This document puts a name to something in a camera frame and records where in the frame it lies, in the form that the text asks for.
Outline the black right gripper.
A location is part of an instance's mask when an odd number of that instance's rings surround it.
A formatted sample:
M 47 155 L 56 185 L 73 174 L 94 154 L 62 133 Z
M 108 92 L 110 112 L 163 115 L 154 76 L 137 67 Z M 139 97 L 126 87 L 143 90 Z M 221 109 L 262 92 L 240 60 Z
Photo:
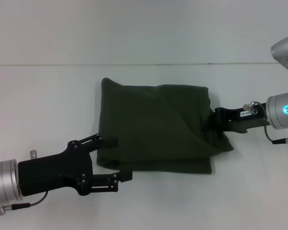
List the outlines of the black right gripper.
M 269 125 L 264 119 L 263 108 L 256 104 L 257 114 L 251 114 L 243 108 L 216 108 L 214 111 L 214 128 L 223 132 L 247 133 L 248 129 Z

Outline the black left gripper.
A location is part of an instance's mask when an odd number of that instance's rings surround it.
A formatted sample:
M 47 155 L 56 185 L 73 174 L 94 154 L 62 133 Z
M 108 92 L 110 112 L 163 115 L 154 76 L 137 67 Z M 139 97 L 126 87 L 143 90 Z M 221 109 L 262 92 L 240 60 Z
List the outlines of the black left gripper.
M 63 187 L 75 189 L 79 195 L 118 192 L 119 182 L 131 181 L 132 171 L 93 174 L 90 153 L 118 146 L 117 138 L 94 134 L 68 143 L 62 153 L 18 163 L 19 186 L 23 196 Z

